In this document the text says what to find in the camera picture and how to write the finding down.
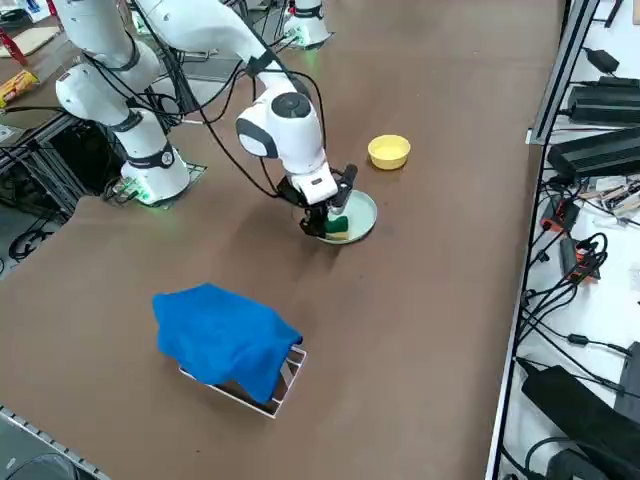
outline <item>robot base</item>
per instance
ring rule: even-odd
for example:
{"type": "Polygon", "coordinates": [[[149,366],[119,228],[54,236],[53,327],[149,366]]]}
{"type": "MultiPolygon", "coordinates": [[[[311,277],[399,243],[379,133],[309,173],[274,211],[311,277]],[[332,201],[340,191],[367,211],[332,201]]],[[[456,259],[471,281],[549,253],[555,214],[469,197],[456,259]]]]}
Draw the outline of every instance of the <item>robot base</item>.
{"type": "Polygon", "coordinates": [[[182,193],[190,181],[189,169],[174,148],[174,162],[169,168],[136,168],[125,163],[120,173],[126,188],[137,191],[136,200],[144,205],[154,205],[182,193]]]}
{"type": "Polygon", "coordinates": [[[319,18],[291,17],[285,24],[284,31],[288,36],[296,37],[288,46],[303,50],[319,48],[333,35],[327,31],[324,20],[319,18]]]}

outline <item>white plate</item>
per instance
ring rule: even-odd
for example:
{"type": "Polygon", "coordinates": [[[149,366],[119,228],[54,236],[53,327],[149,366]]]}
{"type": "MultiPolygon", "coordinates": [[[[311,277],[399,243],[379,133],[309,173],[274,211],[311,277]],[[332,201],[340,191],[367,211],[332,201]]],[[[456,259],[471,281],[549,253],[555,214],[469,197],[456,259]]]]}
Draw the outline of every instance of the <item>white plate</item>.
{"type": "Polygon", "coordinates": [[[376,202],[369,195],[359,190],[353,190],[342,214],[333,215],[330,213],[328,218],[329,220],[335,220],[342,216],[346,216],[349,219],[349,238],[346,240],[319,238],[319,240],[333,245],[357,242],[369,233],[376,224],[378,207],[376,207],[376,202]]]}

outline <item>black power supply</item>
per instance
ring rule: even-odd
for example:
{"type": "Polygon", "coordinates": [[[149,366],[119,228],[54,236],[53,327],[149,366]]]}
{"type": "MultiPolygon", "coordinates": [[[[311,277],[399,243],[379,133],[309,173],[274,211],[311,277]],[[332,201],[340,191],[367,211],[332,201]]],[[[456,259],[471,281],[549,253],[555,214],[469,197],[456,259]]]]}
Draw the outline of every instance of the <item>black power supply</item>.
{"type": "Polygon", "coordinates": [[[562,176],[632,175],[640,172],[640,128],[557,143],[549,149],[551,166],[562,176]]]}
{"type": "Polygon", "coordinates": [[[571,89],[568,109],[560,114],[569,117],[572,123],[605,126],[640,125],[640,88],[618,85],[579,86],[571,89]]]}

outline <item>yellow package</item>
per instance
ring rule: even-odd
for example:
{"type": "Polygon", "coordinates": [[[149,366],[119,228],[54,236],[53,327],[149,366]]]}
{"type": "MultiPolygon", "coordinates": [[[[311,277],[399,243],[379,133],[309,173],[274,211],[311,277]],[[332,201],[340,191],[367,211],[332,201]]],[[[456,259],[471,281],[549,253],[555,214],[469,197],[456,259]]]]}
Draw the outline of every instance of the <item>yellow package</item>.
{"type": "Polygon", "coordinates": [[[24,92],[33,90],[38,86],[38,83],[38,79],[34,74],[22,70],[0,87],[0,108],[6,107],[7,103],[24,92]]]}

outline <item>yellow bowl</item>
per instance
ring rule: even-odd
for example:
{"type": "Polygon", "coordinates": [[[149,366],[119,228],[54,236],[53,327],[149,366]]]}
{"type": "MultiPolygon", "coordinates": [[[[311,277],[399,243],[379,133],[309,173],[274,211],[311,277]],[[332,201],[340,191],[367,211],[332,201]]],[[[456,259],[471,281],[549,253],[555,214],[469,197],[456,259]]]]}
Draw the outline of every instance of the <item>yellow bowl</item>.
{"type": "Polygon", "coordinates": [[[382,170],[395,170],[407,163],[411,151],[409,140],[399,135],[382,135],[369,143],[369,156],[382,170]]]}

